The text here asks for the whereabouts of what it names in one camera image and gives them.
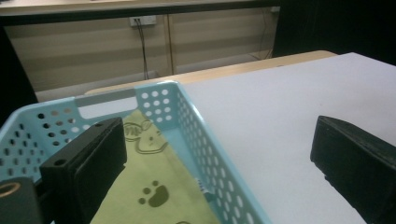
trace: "wall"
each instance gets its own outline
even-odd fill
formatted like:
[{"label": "wall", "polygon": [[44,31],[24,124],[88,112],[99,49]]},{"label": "wall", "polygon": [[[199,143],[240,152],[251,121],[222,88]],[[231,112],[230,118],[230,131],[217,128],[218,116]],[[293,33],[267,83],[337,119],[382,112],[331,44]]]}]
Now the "wall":
[{"label": "wall", "polygon": [[[270,8],[157,16],[157,24],[144,27],[148,70],[164,77],[186,64],[243,54],[264,58],[276,22]],[[35,91],[143,72],[141,39],[128,18],[6,30]]]}]

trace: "black object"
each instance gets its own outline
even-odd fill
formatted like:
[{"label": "black object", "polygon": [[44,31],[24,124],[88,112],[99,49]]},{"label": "black object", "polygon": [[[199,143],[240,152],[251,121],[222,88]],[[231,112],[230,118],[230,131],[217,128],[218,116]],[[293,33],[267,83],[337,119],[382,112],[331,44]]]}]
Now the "black object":
[{"label": "black object", "polygon": [[126,160],[122,119],[116,118],[91,126],[45,161],[40,172],[44,189],[52,191],[55,222],[90,223]]},{"label": "black object", "polygon": [[311,161],[367,223],[396,222],[396,147],[353,124],[319,116]]},{"label": "black object", "polygon": [[31,178],[16,177],[0,182],[0,223],[43,223],[35,185]]},{"label": "black object", "polygon": [[273,56],[356,52],[396,65],[391,0],[281,0]]}]

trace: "perforated basket wall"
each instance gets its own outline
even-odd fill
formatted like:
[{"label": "perforated basket wall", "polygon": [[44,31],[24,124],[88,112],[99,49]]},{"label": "perforated basket wall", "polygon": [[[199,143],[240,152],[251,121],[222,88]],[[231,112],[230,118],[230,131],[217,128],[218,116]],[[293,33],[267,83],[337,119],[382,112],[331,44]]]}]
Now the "perforated basket wall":
[{"label": "perforated basket wall", "polygon": [[131,110],[85,118],[81,108],[133,97],[138,108],[162,130],[179,129],[199,179],[213,193],[211,207],[221,223],[270,223],[221,145],[176,82],[28,105],[15,111],[0,131],[0,180],[40,178],[39,165],[94,123],[125,117]]}]

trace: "black plastic part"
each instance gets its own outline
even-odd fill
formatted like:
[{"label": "black plastic part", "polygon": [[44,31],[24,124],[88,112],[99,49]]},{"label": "black plastic part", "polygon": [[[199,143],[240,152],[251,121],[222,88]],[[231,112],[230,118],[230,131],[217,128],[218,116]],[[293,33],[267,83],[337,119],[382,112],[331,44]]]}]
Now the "black plastic part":
[{"label": "black plastic part", "polygon": [[0,223],[43,223],[31,178],[16,177],[0,182]]},{"label": "black plastic part", "polygon": [[55,214],[55,204],[57,203],[53,197],[53,190],[45,189],[41,179],[35,182],[35,192],[40,204],[43,216],[43,224],[52,224]]},{"label": "black plastic part", "polygon": [[395,223],[396,147],[353,124],[319,116],[311,161],[367,223]]},{"label": "black plastic part", "polygon": [[126,162],[122,119],[107,119],[79,135],[40,166],[53,190],[57,224],[90,223]]}]

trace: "power cord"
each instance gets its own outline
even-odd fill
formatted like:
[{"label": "power cord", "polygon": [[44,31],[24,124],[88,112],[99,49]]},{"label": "power cord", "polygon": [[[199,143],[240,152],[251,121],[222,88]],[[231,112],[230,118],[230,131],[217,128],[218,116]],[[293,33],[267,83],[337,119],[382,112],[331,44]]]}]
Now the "power cord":
[{"label": "power cord", "polygon": [[148,72],[148,62],[146,59],[146,44],[145,44],[145,36],[143,34],[143,28],[142,28],[142,23],[140,21],[140,19],[134,19],[134,21],[137,24],[137,29],[139,30],[139,34],[140,34],[140,40],[142,42],[142,50],[143,50],[143,73],[145,76],[145,80],[149,79],[149,72]]}]

